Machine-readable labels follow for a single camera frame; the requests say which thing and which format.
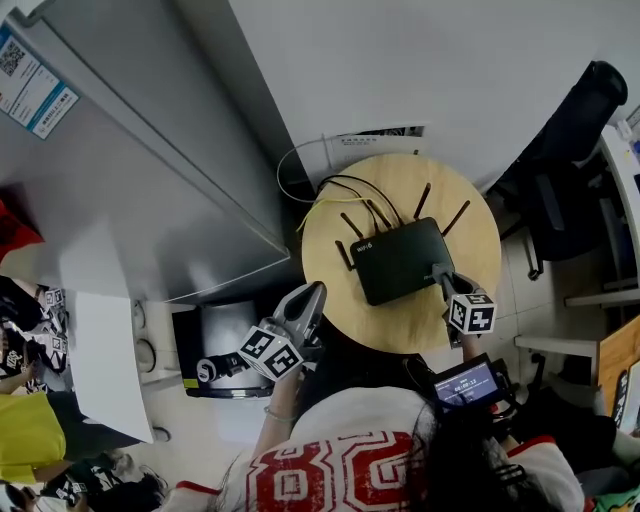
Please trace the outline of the black router with antennas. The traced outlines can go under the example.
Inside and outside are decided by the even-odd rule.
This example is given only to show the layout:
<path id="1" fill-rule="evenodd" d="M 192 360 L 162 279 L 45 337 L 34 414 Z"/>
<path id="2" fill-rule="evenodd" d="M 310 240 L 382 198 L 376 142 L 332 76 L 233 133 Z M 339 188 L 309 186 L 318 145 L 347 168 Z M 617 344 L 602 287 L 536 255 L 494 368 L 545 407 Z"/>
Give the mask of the black router with antennas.
<path id="1" fill-rule="evenodd" d="M 358 240 L 345 247 L 337 240 L 335 245 L 346 268 L 355 271 L 366 302 L 380 306 L 437 284 L 431 267 L 436 263 L 451 264 L 453 259 L 445 237 L 470 206 L 465 201 L 450 223 L 443 229 L 432 217 L 422 217 L 422 209 L 431 191 L 426 184 L 413 215 L 413 221 L 387 226 L 366 238 L 357 232 Z"/>

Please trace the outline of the silver refrigerator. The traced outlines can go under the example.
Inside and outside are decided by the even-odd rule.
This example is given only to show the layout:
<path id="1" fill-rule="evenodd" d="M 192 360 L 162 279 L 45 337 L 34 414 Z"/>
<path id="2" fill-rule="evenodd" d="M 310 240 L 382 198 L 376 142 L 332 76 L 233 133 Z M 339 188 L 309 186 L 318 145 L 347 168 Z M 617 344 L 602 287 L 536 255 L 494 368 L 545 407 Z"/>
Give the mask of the silver refrigerator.
<path id="1" fill-rule="evenodd" d="M 299 280 L 275 168 L 200 43 L 201 0 L 0 0 L 0 27 L 80 99 L 46 140 L 0 112 L 0 188 L 45 242 L 0 275 L 158 301 Z"/>

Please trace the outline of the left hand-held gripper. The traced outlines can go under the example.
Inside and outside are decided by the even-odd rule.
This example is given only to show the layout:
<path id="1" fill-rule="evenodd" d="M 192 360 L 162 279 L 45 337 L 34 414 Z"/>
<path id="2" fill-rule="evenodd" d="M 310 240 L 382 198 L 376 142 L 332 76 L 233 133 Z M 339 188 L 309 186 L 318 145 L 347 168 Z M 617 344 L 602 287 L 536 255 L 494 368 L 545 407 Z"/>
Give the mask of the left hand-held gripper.
<path id="1" fill-rule="evenodd" d="M 249 329 L 238 354 L 273 382 L 314 360 L 322 348 L 315 331 L 326 299 L 327 288 L 321 281 L 296 288 L 282 298 L 272 316 Z"/>

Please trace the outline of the black silver cylinder tool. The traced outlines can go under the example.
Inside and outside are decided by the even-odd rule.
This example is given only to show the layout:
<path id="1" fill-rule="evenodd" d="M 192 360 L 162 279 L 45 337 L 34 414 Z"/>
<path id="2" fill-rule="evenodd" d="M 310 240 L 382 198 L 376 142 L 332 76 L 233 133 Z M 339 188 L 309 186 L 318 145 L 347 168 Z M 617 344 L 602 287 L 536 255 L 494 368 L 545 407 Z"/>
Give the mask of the black silver cylinder tool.
<path id="1" fill-rule="evenodd" d="M 199 382 L 211 383 L 233 377 L 248 368 L 247 362 L 237 352 L 232 352 L 200 359 L 196 364 L 196 374 Z"/>

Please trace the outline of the small wooden table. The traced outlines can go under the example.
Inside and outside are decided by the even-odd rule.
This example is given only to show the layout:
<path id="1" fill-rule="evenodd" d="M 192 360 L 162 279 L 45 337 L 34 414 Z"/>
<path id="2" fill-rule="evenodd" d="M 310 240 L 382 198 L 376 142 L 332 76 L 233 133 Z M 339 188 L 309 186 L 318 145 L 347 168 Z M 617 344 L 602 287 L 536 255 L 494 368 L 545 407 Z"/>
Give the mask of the small wooden table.
<path id="1" fill-rule="evenodd" d="M 604 411 L 610 416 L 620 374 L 640 360 L 640 315 L 630 320 L 599 344 L 598 380 L 604 397 Z"/>

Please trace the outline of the white board desk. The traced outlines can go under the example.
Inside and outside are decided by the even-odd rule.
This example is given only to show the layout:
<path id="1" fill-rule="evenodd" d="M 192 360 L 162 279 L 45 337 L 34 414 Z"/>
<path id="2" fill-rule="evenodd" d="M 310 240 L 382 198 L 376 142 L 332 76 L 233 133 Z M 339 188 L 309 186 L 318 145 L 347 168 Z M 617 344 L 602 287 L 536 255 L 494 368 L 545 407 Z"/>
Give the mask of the white board desk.
<path id="1" fill-rule="evenodd" d="M 81 412 L 141 442 L 154 441 L 127 298 L 69 290 L 69 362 Z"/>

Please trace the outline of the blue white label sticker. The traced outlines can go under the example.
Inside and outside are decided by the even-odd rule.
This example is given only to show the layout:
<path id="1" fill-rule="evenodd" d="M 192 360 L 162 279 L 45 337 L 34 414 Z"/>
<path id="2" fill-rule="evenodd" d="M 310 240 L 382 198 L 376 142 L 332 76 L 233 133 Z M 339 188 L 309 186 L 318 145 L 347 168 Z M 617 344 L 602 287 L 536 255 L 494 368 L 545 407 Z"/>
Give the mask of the blue white label sticker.
<path id="1" fill-rule="evenodd" d="M 0 27 L 0 112 L 46 140 L 79 99 L 6 23 Z"/>

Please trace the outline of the person in white red shirt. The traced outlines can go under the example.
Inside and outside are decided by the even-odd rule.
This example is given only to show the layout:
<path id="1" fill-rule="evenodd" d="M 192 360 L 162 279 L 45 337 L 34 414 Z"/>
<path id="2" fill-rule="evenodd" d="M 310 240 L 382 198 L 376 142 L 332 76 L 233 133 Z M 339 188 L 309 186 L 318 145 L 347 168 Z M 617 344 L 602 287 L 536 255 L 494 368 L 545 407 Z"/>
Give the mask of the person in white red shirt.
<path id="1" fill-rule="evenodd" d="M 351 388 L 311 407 L 217 490 L 174 490 L 159 512 L 583 512 L 555 440 L 512 449 L 417 393 Z"/>

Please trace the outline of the black office chair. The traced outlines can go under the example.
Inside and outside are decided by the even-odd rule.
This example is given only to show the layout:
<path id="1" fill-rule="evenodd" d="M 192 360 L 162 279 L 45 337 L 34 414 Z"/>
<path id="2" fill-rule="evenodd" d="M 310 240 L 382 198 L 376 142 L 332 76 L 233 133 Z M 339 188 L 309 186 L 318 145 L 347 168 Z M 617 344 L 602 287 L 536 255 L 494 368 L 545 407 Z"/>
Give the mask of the black office chair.
<path id="1" fill-rule="evenodd" d="M 531 281 L 546 262 L 566 261 L 593 250 L 604 221 L 589 186 L 588 160 L 600 135 L 628 98 L 622 74 L 592 61 L 534 139 L 489 189 L 518 220 L 500 239 L 527 229 L 533 255 Z"/>

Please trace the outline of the black open box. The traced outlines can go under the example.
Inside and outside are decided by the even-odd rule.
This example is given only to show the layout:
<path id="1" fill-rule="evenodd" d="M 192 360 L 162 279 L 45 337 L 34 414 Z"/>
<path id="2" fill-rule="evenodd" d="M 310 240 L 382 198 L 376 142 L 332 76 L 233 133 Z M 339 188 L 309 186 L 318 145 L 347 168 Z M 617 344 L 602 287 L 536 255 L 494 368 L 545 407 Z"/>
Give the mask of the black open box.
<path id="1" fill-rule="evenodd" d="M 197 364 L 209 356 L 235 353 L 257 323 L 253 302 L 172 307 L 172 323 L 185 392 L 192 398 L 253 399 L 271 395 L 273 383 L 253 369 L 204 382 Z"/>

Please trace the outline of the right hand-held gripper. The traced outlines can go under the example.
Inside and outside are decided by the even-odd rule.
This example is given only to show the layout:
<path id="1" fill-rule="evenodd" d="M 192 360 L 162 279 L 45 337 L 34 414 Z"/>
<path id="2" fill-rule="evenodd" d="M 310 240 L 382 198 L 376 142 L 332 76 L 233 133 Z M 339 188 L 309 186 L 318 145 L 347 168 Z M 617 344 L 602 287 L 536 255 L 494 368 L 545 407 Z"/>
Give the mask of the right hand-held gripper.
<path id="1" fill-rule="evenodd" d="M 462 335 L 492 333 L 496 320 L 496 303 L 473 280 L 457 272 L 439 277 L 446 310 L 443 319 L 449 344 L 461 346 Z"/>

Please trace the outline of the black device with screen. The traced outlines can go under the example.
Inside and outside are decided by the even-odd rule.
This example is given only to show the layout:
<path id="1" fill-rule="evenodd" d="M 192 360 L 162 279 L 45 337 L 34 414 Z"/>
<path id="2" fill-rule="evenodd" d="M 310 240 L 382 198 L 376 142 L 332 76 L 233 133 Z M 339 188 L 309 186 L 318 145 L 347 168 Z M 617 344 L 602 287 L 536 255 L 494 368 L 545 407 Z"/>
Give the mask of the black device with screen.
<path id="1" fill-rule="evenodd" d="M 498 403 L 512 407 L 514 401 L 504 361 L 492 361 L 486 353 L 432 375 L 429 382 L 434 401 L 444 413 L 483 408 L 496 412 Z"/>

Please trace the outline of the person's left forearm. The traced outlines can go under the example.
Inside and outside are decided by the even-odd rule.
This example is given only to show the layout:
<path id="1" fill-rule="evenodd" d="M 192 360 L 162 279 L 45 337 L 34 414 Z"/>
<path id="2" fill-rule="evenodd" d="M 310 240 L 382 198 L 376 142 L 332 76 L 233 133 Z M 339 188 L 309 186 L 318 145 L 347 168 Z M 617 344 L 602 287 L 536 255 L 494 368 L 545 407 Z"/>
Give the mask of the person's left forearm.
<path id="1" fill-rule="evenodd" d="M 284 443 L 290 438 L 297 417 L 297 393 L 302 371 L 296 369 L 279 380 L 265 408 L 265 419 L 255 445 L 252 459 Z"/>

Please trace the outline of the red paper decoration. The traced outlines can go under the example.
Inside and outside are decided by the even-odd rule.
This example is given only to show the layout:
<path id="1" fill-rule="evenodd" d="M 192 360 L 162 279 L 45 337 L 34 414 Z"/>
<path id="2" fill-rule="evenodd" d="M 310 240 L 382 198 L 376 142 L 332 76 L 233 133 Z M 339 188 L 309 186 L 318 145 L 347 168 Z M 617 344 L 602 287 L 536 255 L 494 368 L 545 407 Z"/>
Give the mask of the red paper decoration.
<path id="1" fill-rule="evenodd" d="M 0 188 L 0 264 L 9 253 L 44 242 L 24 201 Z"/>

